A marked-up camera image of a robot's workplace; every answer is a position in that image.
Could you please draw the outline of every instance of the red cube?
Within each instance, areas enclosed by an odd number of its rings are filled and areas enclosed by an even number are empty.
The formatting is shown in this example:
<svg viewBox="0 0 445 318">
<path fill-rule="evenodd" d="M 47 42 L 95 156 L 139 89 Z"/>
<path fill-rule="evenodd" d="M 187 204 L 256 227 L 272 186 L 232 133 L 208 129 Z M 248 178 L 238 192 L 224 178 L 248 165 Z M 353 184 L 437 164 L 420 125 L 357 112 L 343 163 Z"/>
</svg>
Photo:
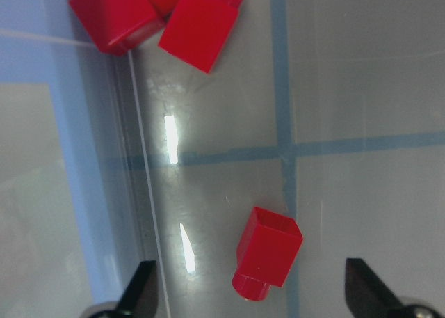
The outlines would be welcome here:
<svg viewBox="0 0 445 318">
<path fill-rule="evenodd" d="M 261 301 L 271 285 L 282 287 L 302 242 L 292 218 L 254 207 L 236 250 L 235 290 L 246 299 Z"/>
<path fill-rule="evenodd" d="M 238 17 L 242 0 L 179 0 L 159 46 L 209 73 Z"/>
<path fill-rule="evenodd" d="M 165 26 L 177 0 L 70 0 L 97 48 L 121 56 Z"/>
</svg>

